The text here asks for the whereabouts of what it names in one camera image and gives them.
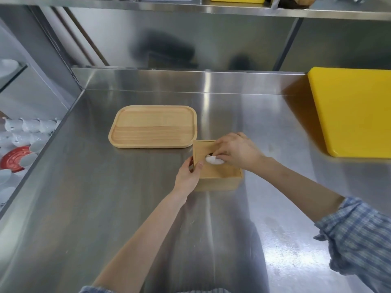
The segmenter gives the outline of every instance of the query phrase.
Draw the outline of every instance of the hand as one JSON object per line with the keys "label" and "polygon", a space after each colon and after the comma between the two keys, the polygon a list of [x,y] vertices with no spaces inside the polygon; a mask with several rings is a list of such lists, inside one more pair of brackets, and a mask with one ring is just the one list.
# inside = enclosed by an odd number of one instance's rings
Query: hand
{"label": "hand", "polygon": [[192,164],[193,157],[189,157],[188,159],[186,159],[183,165],[179,168],[179,172],[176,175],[175,179],[175,186],[173,191],[178,191],[181,194],[186,195],[186,197],[197,186],[199,176],[203,167],[203,162],[200,161],[197,163],[197,166],[195,167],[193,172],[190,172],[189,166],[191,166]]}
{"label": "hand", "polygon": [[266,156],[252,140],[242,133],[229,133],[215,142],[219,148],[213,153],[219,159],[253,172],[257,163]]}

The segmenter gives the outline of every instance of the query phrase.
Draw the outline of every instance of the wooden box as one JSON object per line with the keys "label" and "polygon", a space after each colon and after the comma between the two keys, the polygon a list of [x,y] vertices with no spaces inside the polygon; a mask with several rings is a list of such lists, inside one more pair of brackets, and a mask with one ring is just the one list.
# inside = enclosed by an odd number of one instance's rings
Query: wooden box
{"label": "wooden box", "polygon": [[[193,141],[194,166],[206,155],[217,150],[215,140]],[[243,180],[243,171],[228,163],[219,165],[204,162],[201,176],[194,191],[235,190]]]}

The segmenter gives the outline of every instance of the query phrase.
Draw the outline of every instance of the stainless steel counter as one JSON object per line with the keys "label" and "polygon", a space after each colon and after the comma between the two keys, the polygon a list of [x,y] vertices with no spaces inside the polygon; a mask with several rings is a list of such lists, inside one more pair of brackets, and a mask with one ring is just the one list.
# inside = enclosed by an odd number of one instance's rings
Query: stainless steel counter
{"label": "stainless steel counter", "polygon": [[[216,74],[207,72],[204,80],[194,80],[204,90],[200,93],[175,92],[172,83],[186,82],[201,72],[178,77],[168,71],[171,76],[160,81],[158,71],[144,72],[139,76],[142,84],[148,78],[155,87],[165,81],[161,89],[171,86],[173,92],[85,91],[6,212],[0,213],[0,292],[77,292],[95,279],[170,192],[192,148],[111,146],[112,121],[127,105],[191,106],[198,115],[198,139],[243,131],[265,154],[287,167],[391,214],[389,161],[329,157],[304,130],[316,124],[300,116],[300,110],[313,115],[299,96],[305,93],[304,75],[292,74],[295,80],[286,88],[281,80],[262,81],[264,74],[249,73],[246,79],[247,73],[242,77],[228,73],[232,86],[244,91],[232,94],[227,88],[218,89],[219,84],[229,83],[223,73],[218,73],[218,82]],[[266,88],[280,84],[266,89],[268,94],[255,94],[257,89],[251,85],[259,82]],[[271,293],[370,292],[357,278],[329,269],[327,243],[312,239],[316,234],[312,222],[280,192],[246,173],[236,191],[189,196],[159,251],[144,292],[214,287],[232,293],[259,292],[267,283],[263,254]]]}
{"label": "stainless steel counter", "polygon": [[391,20],[389,0],[317,0],[310,9],[276,9],[268,4],[226,3],[210,0],[191,2],[148,2],[120,0],[0,0],[0,4],[62,6],[81,8],[199,12],[208,14],[241,14],[260,16]]}

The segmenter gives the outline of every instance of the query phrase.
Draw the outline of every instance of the left hand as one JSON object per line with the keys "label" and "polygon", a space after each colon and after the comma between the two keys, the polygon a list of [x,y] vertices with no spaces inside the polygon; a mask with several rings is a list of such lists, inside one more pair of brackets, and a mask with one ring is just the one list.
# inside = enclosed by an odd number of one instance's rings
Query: left hand
{"label": "left hand", "polygon": [[175,186],[173,191],[179,192],[186,197],[194,190],[197,186],[199,176],[203,167],[203,162],[200,161],[197,163],[197,166],[190,172],[189,166],[193,164],[193,157],[189,157],[185,160],[183,165],[179,168],[179,172],[176,175]]}

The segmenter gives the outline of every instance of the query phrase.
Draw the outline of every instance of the forearm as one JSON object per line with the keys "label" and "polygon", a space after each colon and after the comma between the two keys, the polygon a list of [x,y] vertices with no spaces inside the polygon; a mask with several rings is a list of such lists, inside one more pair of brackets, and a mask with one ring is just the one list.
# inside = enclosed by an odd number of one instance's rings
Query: forearm
{"label": "forearm", "polygon": [[171,192],[97,277],[93,286],[139,293],[164,238],[187,195]]}
{"label": "forearm", "polygon": [[253,172],[282,192],[312,221],[316,222],[338,210],[344,197],[265,157]]}

